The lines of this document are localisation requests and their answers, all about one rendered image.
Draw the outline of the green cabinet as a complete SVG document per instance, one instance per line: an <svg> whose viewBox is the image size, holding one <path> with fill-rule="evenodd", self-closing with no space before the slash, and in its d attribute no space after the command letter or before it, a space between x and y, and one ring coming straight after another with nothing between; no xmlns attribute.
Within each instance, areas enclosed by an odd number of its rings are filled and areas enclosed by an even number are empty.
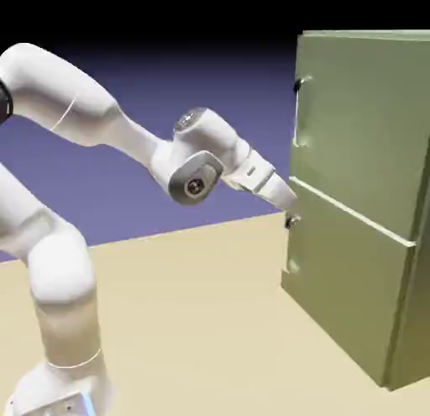
<svg viewBox="0 0 430 416"><path fill-rule="evenodd" d="M282 288L370 376L430 377L430 30L306 31Z"/></svg>

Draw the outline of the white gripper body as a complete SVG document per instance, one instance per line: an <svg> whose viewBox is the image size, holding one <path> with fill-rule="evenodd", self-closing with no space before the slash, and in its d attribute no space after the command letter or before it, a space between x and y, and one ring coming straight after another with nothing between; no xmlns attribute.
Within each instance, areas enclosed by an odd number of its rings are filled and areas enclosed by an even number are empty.
<svg viewBox="0 0 430 416"><path fill-rule="evenodd" d="M288 184L274 172L254 195L282 211L289 211L296 202L296 194Z"/></svg>

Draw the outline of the short green cabinet door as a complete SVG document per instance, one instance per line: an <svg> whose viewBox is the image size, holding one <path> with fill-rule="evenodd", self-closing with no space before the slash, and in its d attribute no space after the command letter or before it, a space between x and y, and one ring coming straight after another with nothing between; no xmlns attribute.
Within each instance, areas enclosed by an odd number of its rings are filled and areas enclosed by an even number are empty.
<svg viewBox="0 0 430 416"><path fill-rule="evenodd" d="M291 178L291 234L300 271L282 274L284 290L377 384L388 383L404 278L416 242Z"/></svg>

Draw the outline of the tall green cabinet door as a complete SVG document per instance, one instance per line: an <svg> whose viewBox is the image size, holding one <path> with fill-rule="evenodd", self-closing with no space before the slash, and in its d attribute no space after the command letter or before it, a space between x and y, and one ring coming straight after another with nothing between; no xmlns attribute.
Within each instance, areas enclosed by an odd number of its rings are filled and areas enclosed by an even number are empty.
<svg viewBox="0 0 430 416"><path fill-rule="evenodd" d="M306 31L290 173L411 240L430 145L430 30Z"/></svg>

